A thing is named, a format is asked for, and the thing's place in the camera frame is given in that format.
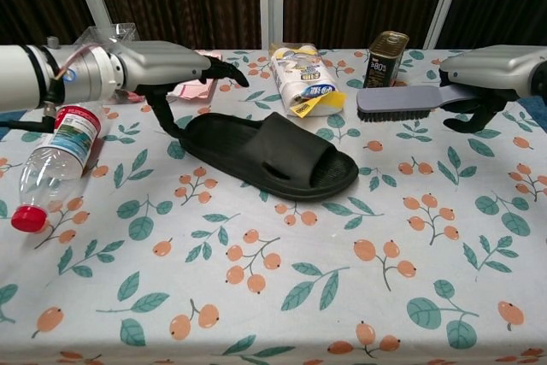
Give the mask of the black rubber slipper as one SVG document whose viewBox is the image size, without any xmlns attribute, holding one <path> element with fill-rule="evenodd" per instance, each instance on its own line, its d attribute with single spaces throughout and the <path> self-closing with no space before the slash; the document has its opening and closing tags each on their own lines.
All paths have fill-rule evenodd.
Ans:
<svg viewBox="0 0 547 365">
<path fill-rule="evenodd" d="M 358 175 L 350 156 L 278 113 L 261 121 L 200 115 L 179 141 L 221 172 L 293 201 L 327 199 L 350 187 Z"/>
</svg>

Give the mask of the paper roll pack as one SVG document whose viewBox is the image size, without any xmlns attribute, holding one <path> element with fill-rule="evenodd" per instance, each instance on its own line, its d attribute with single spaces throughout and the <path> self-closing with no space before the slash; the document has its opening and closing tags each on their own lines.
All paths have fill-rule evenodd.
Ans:
<svg viewBox="0 0 547 365">
<path fill-rule="evenodd" d="M 287 115 L 302 119 L 343 111 L 345 94 L 313 44 L 274 45 L 270 68 Z"/>
</svg>

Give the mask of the brown gold tin can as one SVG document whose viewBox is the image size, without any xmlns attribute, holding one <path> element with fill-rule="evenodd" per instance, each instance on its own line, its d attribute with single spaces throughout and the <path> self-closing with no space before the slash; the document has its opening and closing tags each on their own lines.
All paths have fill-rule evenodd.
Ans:
<svg viewBox="0 0 547 365">
<path fill-rule="evenodd" d="M 383 31 L 369 48 L 365 88 L 392 87 L 406 49 L 409 36 L 394 31 Z"/>
</svg>

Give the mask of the clear bottle with red cap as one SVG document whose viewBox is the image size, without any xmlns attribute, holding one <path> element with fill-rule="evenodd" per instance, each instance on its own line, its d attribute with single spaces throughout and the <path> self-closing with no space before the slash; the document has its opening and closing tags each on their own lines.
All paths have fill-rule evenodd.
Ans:
<svg viewBox="0 0 547 365">
<path fill-rule="evenodd" d="M 12 227 L 38 232 L 50 208 L 74 191 L 102 134 L 104 116 L 100 102 L 69 104 L 57 111 L 54 132 L 42 139 L 21 172 L 20 203 L 11 216 Z"/>
</svg>

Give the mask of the grey cleaning brush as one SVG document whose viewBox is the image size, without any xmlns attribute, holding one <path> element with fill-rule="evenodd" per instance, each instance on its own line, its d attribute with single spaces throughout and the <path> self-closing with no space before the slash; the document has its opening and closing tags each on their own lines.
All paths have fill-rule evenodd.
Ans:
<svg viewBox="0 0 547 365">
<path fill-rule="evenodd" d="M 356 94 L 357 115 L 367 122 L 420 120 L 446 104 L 475 99 L 460 85 L 364 88 Z"/>
</svg>

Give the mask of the floral tablecloth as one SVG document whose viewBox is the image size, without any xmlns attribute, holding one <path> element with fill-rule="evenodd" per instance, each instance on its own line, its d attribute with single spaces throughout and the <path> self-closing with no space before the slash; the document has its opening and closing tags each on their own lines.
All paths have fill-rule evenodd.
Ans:
<svg viewBox="0 0 547 365">
<path fill-rule="evenodd" d="M 110 105 L 80 187 L 9 223 L 41 137 L 0 138 L 0 365 L 547 365 L 547 131 L 511 103 L 359 121 L 365 50 L 327 50 L 344 111 L 299 124 L 356 161 L 286 201 Z"/>
</svg>

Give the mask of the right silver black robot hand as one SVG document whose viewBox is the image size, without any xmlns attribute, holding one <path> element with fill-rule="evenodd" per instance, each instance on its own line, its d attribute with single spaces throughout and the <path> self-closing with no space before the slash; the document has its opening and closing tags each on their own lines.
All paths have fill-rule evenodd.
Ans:
<svg viewBox="0 0 547 365">
<path fill-rule="evenodd" d="M 483 130 L 508 102 L 535 97 L 530 93 L 531 71 L 538 63 L 539 51 L 546 47 L 491 45 L 443 60 L 440 85 L 460 85 L 475 95 L 475 99 L 442 107 L 452 113 L 470 114 L 469 121 L 454 118 L 443 124 L 455 132 L 475 133 Z"/>
</svg>

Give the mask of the pink white packet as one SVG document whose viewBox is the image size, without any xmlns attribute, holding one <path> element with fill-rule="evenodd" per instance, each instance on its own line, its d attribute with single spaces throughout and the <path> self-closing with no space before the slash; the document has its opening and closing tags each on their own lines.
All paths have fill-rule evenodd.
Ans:
<svg viewBox="0 0 547 365">
<path fill-rule="evenodd" d="M 178 83 L 168 93 L 169 101 L 207 102 L 215 93 L 217 79 L 208 79 L 204 84 L 199 80 Z"/>
</svg>

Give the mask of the blue table cover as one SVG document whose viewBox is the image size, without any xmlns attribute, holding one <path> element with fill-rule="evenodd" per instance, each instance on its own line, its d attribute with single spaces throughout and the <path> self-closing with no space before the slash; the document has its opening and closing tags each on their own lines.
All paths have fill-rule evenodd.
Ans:
<svg viewBox="0 0 547 365">
<path fill-rule="evenodd" d="M 543 98 L 538 96 L 521 98 L 518 103 L 547 132 L 547 104 Z"/>
</svg>

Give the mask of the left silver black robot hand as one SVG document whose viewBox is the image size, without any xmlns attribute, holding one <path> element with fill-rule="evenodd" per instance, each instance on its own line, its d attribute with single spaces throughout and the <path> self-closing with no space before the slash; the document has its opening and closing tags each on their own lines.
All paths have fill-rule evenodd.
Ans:
<svg viewBox="0 0 547 365">
<path fill-rule="evenodd" d="M 145 97 L 161 128 L 176 139 L 186 138 L 186 131 L 176 125 L 167 94 L 178 84 L 228 78 L 242 87 L 249 85 L 244 74 L 231 63 L 167 41 L 117 43 L 110 53 L 123 67 L 121 88 Z"/>
</svg>

